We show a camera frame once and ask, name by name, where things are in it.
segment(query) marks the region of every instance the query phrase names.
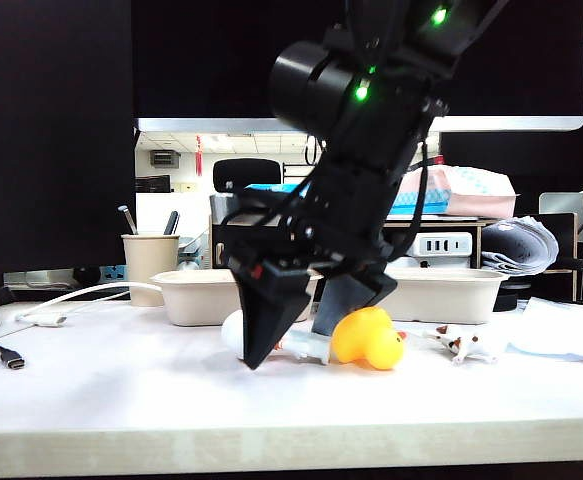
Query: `red decoration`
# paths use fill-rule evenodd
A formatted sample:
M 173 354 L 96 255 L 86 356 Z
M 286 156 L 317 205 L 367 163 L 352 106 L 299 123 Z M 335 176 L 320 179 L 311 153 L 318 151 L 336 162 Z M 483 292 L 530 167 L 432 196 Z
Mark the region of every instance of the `red decoration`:
M 195 174 L 198 177 L 202 176 L 202 139 L 200 135 L 195 136 L 197 148 L 195 150 Z

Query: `beige cup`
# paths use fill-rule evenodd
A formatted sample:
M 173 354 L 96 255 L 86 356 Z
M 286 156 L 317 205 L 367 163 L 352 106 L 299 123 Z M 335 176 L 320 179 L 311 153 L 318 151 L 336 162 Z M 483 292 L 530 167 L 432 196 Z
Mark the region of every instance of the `beige cup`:
M 178 235 L 122 235 L 130 282 L 154 283 L 150 278 L 171 272 L 178 263 Z M 131 287 L 131 305 L 157 307 L 164 305 L 160 292 Z

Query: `stack of paper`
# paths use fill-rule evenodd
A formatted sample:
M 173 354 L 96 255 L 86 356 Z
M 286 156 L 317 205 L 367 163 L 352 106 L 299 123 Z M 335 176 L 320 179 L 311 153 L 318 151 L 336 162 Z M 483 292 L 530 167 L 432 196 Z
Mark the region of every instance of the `stack of paper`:
M 525 353 L 582 360 L 583 306 L 531 298 L 510 344 Z
M 558 242 L 531 217 L 510 218 L 482 229 L 482 265 L 511 276 L 544 272 L 558 256 Z

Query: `robotic arm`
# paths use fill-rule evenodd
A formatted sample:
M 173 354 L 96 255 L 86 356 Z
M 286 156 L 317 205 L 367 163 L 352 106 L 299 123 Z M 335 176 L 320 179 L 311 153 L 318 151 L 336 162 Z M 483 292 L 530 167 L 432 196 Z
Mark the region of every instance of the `robotic arm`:
M 309 269 L 327 279 L 313 328 L 324 335 L 396 288 L 384 268 L 417 233 L 426 169 L 406 238 L 389 244 L 382 227 L 418 142 L 426 156 L 431 122 L 448 111 L 432 87 L 452 76 L 506 2 L 348 0 L 346 27 L 328 29 L 322 45 L 298 42 L 280 54 L 270 77 L 274 114 L 328 149 L 293 192 L 259 199 L 253 226 L 271 225 L 275 240 L 254 235 L 225 245 L 250 368 L 309 302 Z

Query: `pen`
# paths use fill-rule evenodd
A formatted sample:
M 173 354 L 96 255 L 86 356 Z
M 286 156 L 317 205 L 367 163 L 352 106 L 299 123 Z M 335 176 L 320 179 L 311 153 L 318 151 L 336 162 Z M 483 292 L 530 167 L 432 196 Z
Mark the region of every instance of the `pen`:
M 131 217 L 131 212 L 129 212 L 129 207 L 126 205 L 120 205 L 118 207 L 118 211 L 124 213 L 124 216 L 127 218 L 127 222 L 129 222 L 129 227 L 131 227 L 131 233 L 133 235 L 138 234 L 138 229 L 135 228 L 135 222 L 133 221 L 133 217 Z
M 169 215 L 169 221 L 167 222 L 167 228 L 164 229 L 165 235 L 173 235 L 175 233 L 175 229 L 178 226 L 178 220 L 180 220 L 180 214 L 175 210 L 171 212 Z

